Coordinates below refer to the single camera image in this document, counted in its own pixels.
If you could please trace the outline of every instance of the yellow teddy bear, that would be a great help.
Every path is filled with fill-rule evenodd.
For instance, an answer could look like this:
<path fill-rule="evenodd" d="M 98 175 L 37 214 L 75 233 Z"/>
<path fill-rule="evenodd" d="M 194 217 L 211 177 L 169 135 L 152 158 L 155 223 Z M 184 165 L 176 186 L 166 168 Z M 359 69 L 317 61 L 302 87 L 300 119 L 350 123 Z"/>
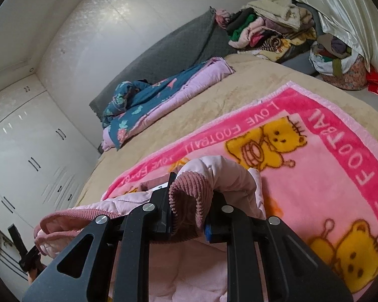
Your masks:
<path fill-rule="evenodd" d="M 262 171 L 266 167 L 294 167 L 295 161 L 284 160 L 282 153 L 307 144 L 306 136 L 301 135 L 297 124 L 289 117 L 274 120 L 226 141 L 226 150 L 246 169 Z"/>
<path fill-rule="evenodd" d="M 325 230 L 314 238 L 311 249 L 343 279 L 352 293 L 357 293 L 378 274 L 378 236 L 371 234 L 369 224 L 356 220 L 335 248 L 327 235 L 335 227 L 332 219 L 325 221 Z"/>

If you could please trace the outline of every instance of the mattress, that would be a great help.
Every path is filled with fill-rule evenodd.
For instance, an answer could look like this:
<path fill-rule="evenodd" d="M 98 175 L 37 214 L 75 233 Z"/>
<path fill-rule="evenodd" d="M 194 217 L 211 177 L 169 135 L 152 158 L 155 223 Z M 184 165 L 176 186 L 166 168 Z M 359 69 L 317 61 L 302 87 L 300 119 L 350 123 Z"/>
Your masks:
<path fill-rule="evenodd" d="M 378 112 L 366 103 L 319 79 L 252 55 L 228 55 L 236 71 L 99 159 L 77 205 L 100 200 L 112 181 L 144 157 L 192 133 L 202 125 L 277 90 L 293 81 L 335 103 L 378 141 Z"/>

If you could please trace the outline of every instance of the laundry basket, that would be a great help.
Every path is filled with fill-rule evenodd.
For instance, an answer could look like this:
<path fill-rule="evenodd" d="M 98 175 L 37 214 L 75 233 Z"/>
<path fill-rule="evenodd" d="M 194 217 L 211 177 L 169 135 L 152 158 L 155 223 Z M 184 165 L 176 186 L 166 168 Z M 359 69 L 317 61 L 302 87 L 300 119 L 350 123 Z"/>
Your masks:
<path fill-rule="evenodd" d="M 367 86 L 367 70 L 364 65 L 364 58 L 357 51 L 353 50 L 350 57 L 341 60 L 343 74 L 334 76 L 333 63 L 331 61 L 324 62 L 320 56 L 315 55 L 313 46 L 309 59 L 324 81 L 343 90 L 361 90 Z"/>

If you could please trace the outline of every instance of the white wardrobe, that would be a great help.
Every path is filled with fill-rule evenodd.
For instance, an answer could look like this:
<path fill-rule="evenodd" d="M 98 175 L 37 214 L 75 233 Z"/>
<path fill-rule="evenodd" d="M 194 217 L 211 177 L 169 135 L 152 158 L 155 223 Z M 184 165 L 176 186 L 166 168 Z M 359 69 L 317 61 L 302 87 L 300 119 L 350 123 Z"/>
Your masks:
<path fill-rule="evenodd" d="M 27 249 L 42 217 L 73 207 L 99 153 L 35 75 L 0 92 L 0 231 L 15 224 Z"/>

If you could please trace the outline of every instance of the silver screw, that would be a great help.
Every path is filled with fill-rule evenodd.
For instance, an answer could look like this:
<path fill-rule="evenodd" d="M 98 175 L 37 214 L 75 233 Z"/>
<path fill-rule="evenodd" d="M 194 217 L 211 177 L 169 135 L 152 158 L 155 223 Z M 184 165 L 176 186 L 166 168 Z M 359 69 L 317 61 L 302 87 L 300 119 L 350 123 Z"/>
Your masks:
<path fill-rule="evenodd" d="M 273 226 L 277 226 L 280 223 L 280 218 L 276 216 L 272 216 L 269 218 L 269 224 Z"/>
<path fill-rule="evenodd" d="M 234 211 L 234 208 L 230 205 L 223 205 L 221 207 L 221 211 L 224 212 L 224 213 L 231 213 Z"/>
<path fill-rule="evenodd" d="M 103 223 L 106 223 L 107 221 L 108 221 L 108 217 L 104 215 L 101 215 L 95 218 L 95 222 L 98 225 L 102 225 Z"/>
<path fill-rule="evenodd" d="M 152 203 L 146 203 L 145 205 L 143 205 L 143 210 L 144 211 L 153 211 L 155 209 L 155 205 L 153 205 Z"/>

